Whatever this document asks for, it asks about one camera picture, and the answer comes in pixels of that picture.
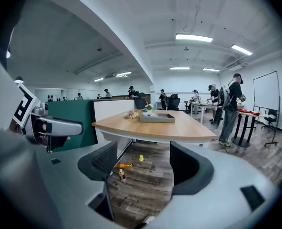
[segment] person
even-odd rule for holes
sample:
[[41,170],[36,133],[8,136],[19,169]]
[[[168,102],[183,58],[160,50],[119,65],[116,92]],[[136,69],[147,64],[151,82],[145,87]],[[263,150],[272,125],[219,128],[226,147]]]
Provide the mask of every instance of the person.
[[78,100],[84,100],[80,93],[78,93]]
[[235,121],[237,117],[237,98],[241,101],[245,101],[245,96],[242,94],[241,84],[243,84],[242,76],[238,73],[234,74],[232,81],[229,82],[228,88],[230,90],[230,105],[224,107],[225,116],[223,120],[222,133],[219,137],[219,142],[221,145],[231,146],[228,143],[228,138],[235,126]]
[[106,92],[105,98],[112,98],[112,95],[111,95],[111,93],[108,91],[107,88],[106,88],[104,91]]
[[167,101],[167,95],[164,93],[164,89],[161,89],[161,94],[160,94],[160,101],[161,101],[161,105],[162,105],[162,109],[166,110],[166,101]]
[[140,225],[136,226],[134,229],[140,229],[140,228],[144,227],[145,225],[150,224],[155,219],[156,219],[156,217],[154,217],[154,216],[147,216],[144,219],[144,221]]
[[[212,100],[212,103],[217,103],[218,101],[218,89],[216,89],[214,86],[212,85],[209,85],[209,91],[211,91],[211,100]],[[216,110],[215,109],[212,109],[212,112],[213,112],[213,119],[210,120],[211,124],[213,124],[213,121],[214,121],[214,117],[215,117],[215,114],[216,114]]]
[[139,92],[136,91],[133,86],[130,86],[130,93],[128,94],[129,98],[138,98],[139,97]]
[[[191,102],[197,102],[199,99],[198,91],[194,89],[194,96],[191,98]],[[198,106],[194,106],[194,114],[198,115]]]

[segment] bottle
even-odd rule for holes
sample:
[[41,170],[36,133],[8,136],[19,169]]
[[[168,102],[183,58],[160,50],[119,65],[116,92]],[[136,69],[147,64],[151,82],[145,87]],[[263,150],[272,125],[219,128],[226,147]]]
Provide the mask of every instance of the bottle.
[[130,164],[118,164],[116,165],[117,168],[123,169],[123,168],[132,168],[132,163]]
[[120,169],[120,171],[119,171],[119,176],[120,176],[121,182],[126,181],[126,177],[125,177],[124,171],[122,169]]

